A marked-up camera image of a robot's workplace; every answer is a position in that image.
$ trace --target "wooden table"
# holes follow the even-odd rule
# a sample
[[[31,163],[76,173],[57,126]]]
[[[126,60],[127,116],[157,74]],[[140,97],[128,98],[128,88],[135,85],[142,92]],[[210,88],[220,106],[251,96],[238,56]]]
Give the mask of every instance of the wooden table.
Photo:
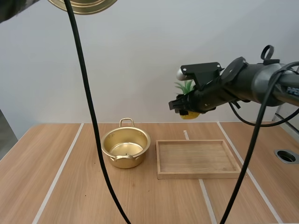
[[[100,133],[117,126],[99,124]],[[128,170],[106,162],[131,223],[218,223],[236,179],[158,180],[155,142],[224,139],[242,166],[253,128],[239,122],[136,126],[151,137],[146,160]],[[280,127],[262,128],[227,223],[299,223],[299,165],[282,163],[275,149],[299,153],[299,144]],[[0,223],[125,223],[104,181],[91,124],[39,125],[19,140],[0,161]]]

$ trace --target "green plant leaves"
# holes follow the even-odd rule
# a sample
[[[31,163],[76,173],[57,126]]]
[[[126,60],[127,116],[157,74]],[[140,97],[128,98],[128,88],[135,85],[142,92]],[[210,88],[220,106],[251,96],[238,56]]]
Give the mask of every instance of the green plant leaves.
[[[183,94],[187,94],[193,89],[192,80],[190,81],[185,80],[184,86],[181,83],[175,83],[175,84],[177,84],[176,88],[180,89],[183,92]]]

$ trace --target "tray rim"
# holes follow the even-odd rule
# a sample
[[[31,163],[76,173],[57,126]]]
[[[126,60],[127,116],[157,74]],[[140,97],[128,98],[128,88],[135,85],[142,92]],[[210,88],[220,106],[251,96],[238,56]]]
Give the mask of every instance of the tray rim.
[[[220,144],[223,144],[223,148],[224,151],[228,157],[228,159],[230,160],[231,164],[233,165],[233,167],[236,169],[234,171],[215,171],[215,172],[199,172],[199,171],[192,171],[192,172],[185,172],[185,171],[178,171],[178,172],[165,172],[165,171],[161,171],[161,167],[160,167],[160,149],[159,149],[159,145],[161,143],[164,142],[182,142],[182,143],[188,143],[188,142],[211,142],[211,141],[215,141],[215,142],[219,142]],[[223,139],[208,139],[208,140],[156,140],[156,154],[157,154],[157,175],[158,175],[158,179],[160,175],[216,175],[216,174],[239,174],[241,171],[241,168],[238,164],[238,162],[236,161],[236,159],[234,158],[231,150],[229,149],[227,143],[225,140]]]

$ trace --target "black cable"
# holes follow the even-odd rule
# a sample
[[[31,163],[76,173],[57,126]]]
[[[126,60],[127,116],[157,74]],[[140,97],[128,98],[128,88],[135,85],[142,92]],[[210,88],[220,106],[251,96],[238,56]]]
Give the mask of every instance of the black cable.
[[[253,150],[254,150],[254,146],[256,144],[257,136],[258,136],[258,133],[259,133],[259,130],[260,130],[260,127],[261,127],[262,120],[263,120],[263,115],[265,114],[267,103],[268,103],[268,100],[270,98],[270,95],[272,94],[274,86],[275,86],[276,82],[279,80],[279,78],[281,77],[281,75],[283,74],[282,70],[285,70],[285,69],[288,69],[288,68],[291,68],[291,67],[294,67],[294,66],[298,66],[298,65],[299,65],[299,62],[292,62],[290,64],[287,64],[287,65],[283,66],[281,69],[277,70],[273,74],[273,80],[270,82],[270,84],[268,86],[268,89],[266,91],[266,94],[264,96],[263,102],[261,104],[260,110],[259,110],[258,115],[257,115],[255,127],[254,127],[254,130],[253,130],[253,133],[252,133],[252,137],[251,137],[251,140],[250,140],[249,148],[248,148],[245,160],[244,160],[243,167],[241,169],[238,181],[235,185],[233,194],[230,197],[228,205],[227,205],[227,207],[225,209],[225,212],[223,214],[223,217],[220,221],[220,224],[225,224],[226,219],[228,218],[228,215],[230,213],[230,210],[233,207],[235,198],[237,197],[237,194],[239,192],[240,186],[241,186],[242,181],[244,179],[244,176],[246,174],[246,171],[247,171],[247,168],[248,168],[248,165],[249,165],[249,162],[250,162]]]
[[[99,133],[99,128],[98,128],[97,118],[96,118],[95,112],[94,112],[93,100],[92,100],[92,95],[90,93],[88,77],[87,77],[87,72],[86,72],[86,66],[85,66],[85,62],[84,62],[84,56],[83,56],[83,51],[82,51],[82,47],[81,47],[79,32],[78,32],[78,28],[77,28],[77,24],[76,24],[76,19],[75,19],[75,16],[74,16],[73,9],[71,7],[70,0],[64,0],[64,3],[65,3],[66,10],[67,10],[67,13],[68,13],[69,18],[70,18],[71,28],[72,28],[73,34],[74,34],[75,44],[76,44],[78,58],[79,58],[79,62],[80,62],[81,72],[82,72],[84,89],[85,89],[85,93],[86,93],[86,98],[87,98],[87,102],[88,102],[90,116],[92,118],[94,136],[95,136],[95,141],[96,141],[96,145],[97,145],[97,150],[98,150],[98,155],[99,155],[99,160],[100,160],[100,165],[101,165],[101,168],[102,168],[102,171],[103,171],[103,175],[104,175],[106,184],[108,186],[108,189],[110,191],[110,194],[111,194],[118,210],[120,211],[120,213],[121,213],[122,217],[125,219],[125,221],[128,224],[131,224],[129,219],[127,218],[125,212],[123,211],[123,209],[121,207],[121,204],[119,203],[119,201],[118,201],[118,199],[115,195],[115,192],[113,191],[113,188],[111,186],[109,176],[108,176],[108,173],[107,173],[107,170],[106,170],[106,167],[105,167],[103,153],[102,153],[102,150],[101,150],[102,148],[101,148],[101,141],[100,141],[100,133]]]
[[[230,108],[232,109],[232,111],[234,112],[235,116],[240,120],[242,121],[243,123],[247,124],[247,125],[250,125],[250,126],[255,126],[256,124],[255,123],[251,123],[249,121],[246,121],[244,120],[239,114],[238,112],[235,110],[233,104],[231,102],[229,102],[229,106]],[[295,117],[297,114],[299,114],[299,109],[297,109],[294,113],[292,113],[290,116],[286,117],[285,119],[283,120],[280,120],[278,122],[275,122],[275,123],[272,123],[272,124],[265,124],[265,125],[261,125],[261,127],[274,127],[274,126],[277,126],[277,125],[280,125],[280,124],[283,124],[285,122],[287,122],[288,120],[292,119],[293,117]]]
[[[284,118],[278,114],[278,113],[275,113],[276,116],[278,116],[280,119],[284,120]],[[285,122],[286,125],[288,125],[291,129],[293,129],[293,131],[295,131],[297,134],[299,134],[299,130],[294,126],[292,125],[290,122]]]

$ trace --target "pot rim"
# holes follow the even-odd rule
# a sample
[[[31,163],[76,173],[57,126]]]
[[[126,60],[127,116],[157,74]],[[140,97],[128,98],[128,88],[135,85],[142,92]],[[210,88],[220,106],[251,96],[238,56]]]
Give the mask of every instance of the pot rim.
[[[103,138],[102,138],[102,140],[101,140],[101,143],[104,143],[104,141],[105,141],[105,139],[107,138],[107,136],[110,135],[112,132],[115,132],[115,131],[117,131],[117,130],[121,130],[121,129],[135,129],[135,130],[137,130],[137,131],[140,131],[140,132],[142,132],[142,133],[145,135],[145,137],[146,137],[146,139],[147,139],[147,141],[148,141],[146,147],[145,147],[141,152],[132,155],[133,158],[136,158],[136,157],[142,155],[143,153],[145,153],[145,152],[149,149],[149,147],[150,147],[150,136],[149,136],[149,134],[147,134],[144,130],[142,130],[142,129],[140,129],[140,128],[137,128],[137,127],[129,127],[129,126],[126,126],[126,127],[118,127],[118,128],[116,128],[116,129],[113,129],[113,130],[111,130],[110,132],[107,132],[107,133],[103,136]],[[106,155],[108,155],[109,157],[111,157],[111,158],[113,158],[113,159],[116,157],[116,155],[113,155],[113,154],[109,153],[109,152],[105,149],[104,144],[101,145],[101,148],[102,148],[102,151],[103,151]]]

